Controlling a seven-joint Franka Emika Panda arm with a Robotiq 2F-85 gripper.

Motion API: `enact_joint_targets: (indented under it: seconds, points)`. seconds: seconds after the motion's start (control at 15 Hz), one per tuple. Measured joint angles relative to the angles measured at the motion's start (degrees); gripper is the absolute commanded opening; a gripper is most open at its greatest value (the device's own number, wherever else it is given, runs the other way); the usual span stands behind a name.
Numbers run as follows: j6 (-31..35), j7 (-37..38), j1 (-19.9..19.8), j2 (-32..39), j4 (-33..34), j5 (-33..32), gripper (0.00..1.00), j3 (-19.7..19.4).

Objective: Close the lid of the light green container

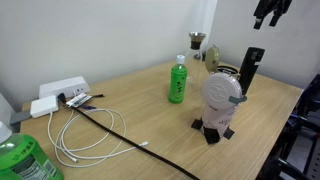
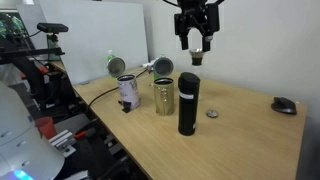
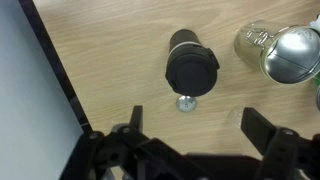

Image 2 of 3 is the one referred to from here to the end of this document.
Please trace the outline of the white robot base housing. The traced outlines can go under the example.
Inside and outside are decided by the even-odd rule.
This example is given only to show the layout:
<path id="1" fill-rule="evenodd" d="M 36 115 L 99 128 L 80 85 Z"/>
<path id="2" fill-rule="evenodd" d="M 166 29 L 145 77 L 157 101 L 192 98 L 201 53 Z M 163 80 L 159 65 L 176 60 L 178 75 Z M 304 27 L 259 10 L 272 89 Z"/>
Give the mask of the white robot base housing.
<path id="1" fill-rule="evenodd" d="M 53 180 L 64 162 L 17 92 L 0 83 L 0 180 Z"/>

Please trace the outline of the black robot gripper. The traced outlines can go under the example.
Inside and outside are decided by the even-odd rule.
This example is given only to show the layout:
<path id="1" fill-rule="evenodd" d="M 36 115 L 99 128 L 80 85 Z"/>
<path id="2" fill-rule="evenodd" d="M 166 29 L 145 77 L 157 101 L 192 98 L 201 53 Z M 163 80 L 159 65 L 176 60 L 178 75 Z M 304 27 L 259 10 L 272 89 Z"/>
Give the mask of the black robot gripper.
<path id="1" fill-rule="evenodd" d="M 208 3 L 207 0 L 177 0 L 180 13 L 174 15 L 175 34 L 180 36 L 182 50 L 187 50 L 188 33 L 196 28 L 202 38 L 202 51 L 211 48 L 212 35 L 220 30 L 220 0 Z"/>

